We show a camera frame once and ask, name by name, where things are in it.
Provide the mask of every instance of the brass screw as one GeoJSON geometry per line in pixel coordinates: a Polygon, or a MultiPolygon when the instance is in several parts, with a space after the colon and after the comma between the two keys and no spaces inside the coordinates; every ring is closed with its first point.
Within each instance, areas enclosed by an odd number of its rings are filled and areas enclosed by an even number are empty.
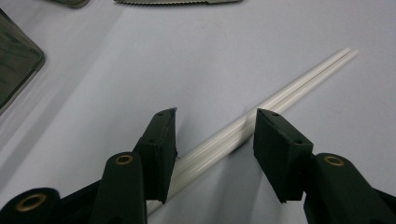
{"type": "Polygon", "coordinates": [[[122,155],[116,158],[116,164],[125,165],[131,162],[134,158],[130,155],[122,155]]]}
{"type": "Polygon", "coordinates": [[[336,157],[334,157],[334,156],[326,156],[326,157],[324,158],[324,160],[325,160],[327,163],[329,163],[329,164],[331,164],[331,165],[334,165],[334,166],[343,166],[343,165],[344,165],[344,162],[343,162],[341,159],[336,158],[336,157]]]}
{"type": "Polygon", "coordinates": [[[19,212],[28,212],[40,206],[44,201],[46,201],[47,196],[42,193],[37,193],[30,195],[24,199],[22,199],[15,209],[19,212]]]}

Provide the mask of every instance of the pair of chopsticks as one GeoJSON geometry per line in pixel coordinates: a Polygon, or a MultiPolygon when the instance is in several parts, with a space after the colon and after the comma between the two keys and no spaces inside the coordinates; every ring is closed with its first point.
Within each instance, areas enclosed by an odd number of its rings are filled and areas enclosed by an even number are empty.
{"type": "MultiPolygon", "coordinates": [[[[357,55],[357,50],[341,49],[178,160],[172,174],[168,198],[187,187],[254,134],[257,108],[283,113],[357,55]]],[[[148,214],[161,205],[159,202],[149,201],[148,214]]]]}

